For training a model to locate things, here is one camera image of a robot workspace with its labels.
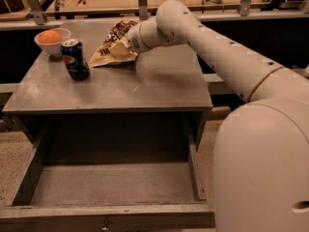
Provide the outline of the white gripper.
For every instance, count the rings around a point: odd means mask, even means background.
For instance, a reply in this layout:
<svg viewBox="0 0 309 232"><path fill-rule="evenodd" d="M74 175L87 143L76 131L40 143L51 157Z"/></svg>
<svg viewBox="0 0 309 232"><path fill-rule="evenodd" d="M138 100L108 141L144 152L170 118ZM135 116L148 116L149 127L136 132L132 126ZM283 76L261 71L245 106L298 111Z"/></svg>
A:
<svg viewBox="0 0 309 232"><path fill-rule="evenodd" d="M117 62L134 61L137 57L136 53L160 46L183 44L186 39L186 29L183 23L153 17L133 26L127 32L126 38L113 43L109 51Z"/></svg>

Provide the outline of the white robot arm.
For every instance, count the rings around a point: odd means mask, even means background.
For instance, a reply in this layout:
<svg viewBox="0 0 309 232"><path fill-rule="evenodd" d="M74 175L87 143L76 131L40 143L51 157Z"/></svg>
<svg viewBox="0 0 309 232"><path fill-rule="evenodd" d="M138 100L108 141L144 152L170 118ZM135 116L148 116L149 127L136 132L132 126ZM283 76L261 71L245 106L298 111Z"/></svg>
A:
<svg viewBox="0 0 309 232"><path fill-rule="evenodd" d="M116 56L189 45L243 100L213 150L217 232L309 232L309 80L162 3L113 46Z"/></svg>

